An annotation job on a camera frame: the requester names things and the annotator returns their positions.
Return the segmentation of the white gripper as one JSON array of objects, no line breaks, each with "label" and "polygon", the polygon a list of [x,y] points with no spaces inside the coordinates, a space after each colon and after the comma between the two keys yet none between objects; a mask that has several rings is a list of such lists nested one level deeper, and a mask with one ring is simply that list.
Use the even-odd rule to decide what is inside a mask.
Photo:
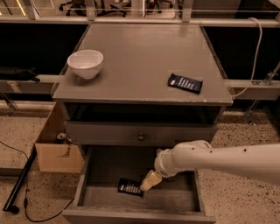
[{"label": "white gripper", "polygon": [[144,178],[140,189],[149,191],[153,186],[159,184],[163,178],[170,178],[180,172],[185,172],[187,162],[187,152],[181,148],[160,150],[157,149],[157,157],[154,167],[156,171],[150,170]]}]

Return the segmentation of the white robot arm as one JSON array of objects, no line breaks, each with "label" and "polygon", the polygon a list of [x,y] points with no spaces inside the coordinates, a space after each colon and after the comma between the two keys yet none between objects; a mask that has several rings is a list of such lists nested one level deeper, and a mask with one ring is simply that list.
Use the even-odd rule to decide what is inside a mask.
[{"label": "white robot arm", "polygon": [[204,140],[179,143],[160,150],[140,189],[149,191],[162,181],[180,172],[213,169],[237,176],[280,184],[280,144],[260,144],[214,148]]}]

